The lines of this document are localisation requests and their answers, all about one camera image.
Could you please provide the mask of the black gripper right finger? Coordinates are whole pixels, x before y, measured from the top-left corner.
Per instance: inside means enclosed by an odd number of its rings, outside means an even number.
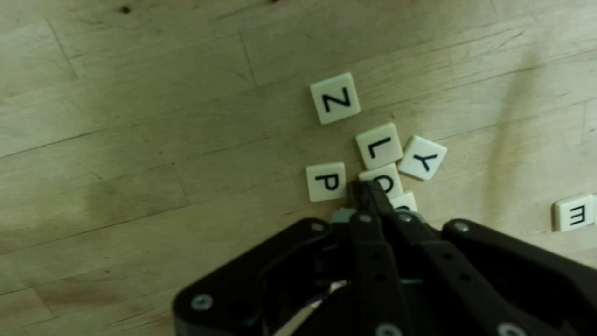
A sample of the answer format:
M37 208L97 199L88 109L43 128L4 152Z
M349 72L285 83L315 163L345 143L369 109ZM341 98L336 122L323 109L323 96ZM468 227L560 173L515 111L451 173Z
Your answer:
M377 182L367 205L397 270L421 281L448 336L597 336L597 270L466 218L440 229L394 208Z

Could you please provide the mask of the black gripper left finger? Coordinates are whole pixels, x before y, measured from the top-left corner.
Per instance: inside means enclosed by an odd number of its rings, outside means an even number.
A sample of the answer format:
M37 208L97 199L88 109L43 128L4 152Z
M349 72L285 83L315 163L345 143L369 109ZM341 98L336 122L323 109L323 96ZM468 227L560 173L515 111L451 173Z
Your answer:
M408 336L405 289L384 225L394 208L375 182L351 184L334 219L302 218L181 289L175 336Z

